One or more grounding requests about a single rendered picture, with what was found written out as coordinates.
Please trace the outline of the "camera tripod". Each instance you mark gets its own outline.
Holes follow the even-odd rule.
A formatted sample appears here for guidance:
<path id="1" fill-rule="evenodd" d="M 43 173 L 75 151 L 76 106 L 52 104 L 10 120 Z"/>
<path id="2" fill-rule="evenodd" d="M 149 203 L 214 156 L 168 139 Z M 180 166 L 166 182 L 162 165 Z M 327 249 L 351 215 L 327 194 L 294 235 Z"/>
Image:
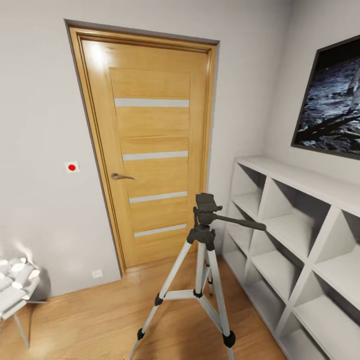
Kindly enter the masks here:
<path id="1" fill-rule="evenodd" d="M 267 226 L 263 223 L 255 222 L 253 220 L 240 220 L 233 219 L 225 216 L 217 215 L 214 212 L 221 211 L 223 206 L 217 206 L 214 200 L 214 195 L 202 192 L 196 194 L 197 207 L 193 207 L 194 213 L 194 228 L 189 232 L 187 240 L 164 284 L 160 293 L 155 298 L 154 307 L 144 325 L 137 333 L 137 341 L 128 357 L 130 360 L 135 349 L 137 348 L 141 339 L 143 339 L 145 332 L 158 308 L 164 300 L 178 300 L 178 299 L 197 299 L 203 306 L 207 314 L 211 317 L 215 325 L 218 327 L 223 336 L 224 344 L 227 347 L 229 360 L 235 360 L 233 354 L 233 345 L 236 343 L 236 335 L 229 328 L 229 322 L 226 313 L 226 307 L 224 302 L 224 296 L 222 291 L 222 285 L 219 275 L 219 269 L 217 264 L 217 258 L 215 254 L 215 229 L 210 231 L 210 224 L 218 219 L 222 221 L 229 221 L 237 223 L 241 226 L 249 228 L 255 228 L 257 230 L 265 231 Z M 197 251 L 197 266 L 196 266 L 196 284 L 195 289 L 191 290 L 177 290 L 167 291 L 170 287 L 179 267 L 181 266 L 185 256 L 194 241 L 198 241 Z M 216 312 L 210 302 L 203 294 L 206 281 L 208 279 L 210 295 L 212 293 L 212 283 L 214 283 L 216 298 L 220 315 Z"/>

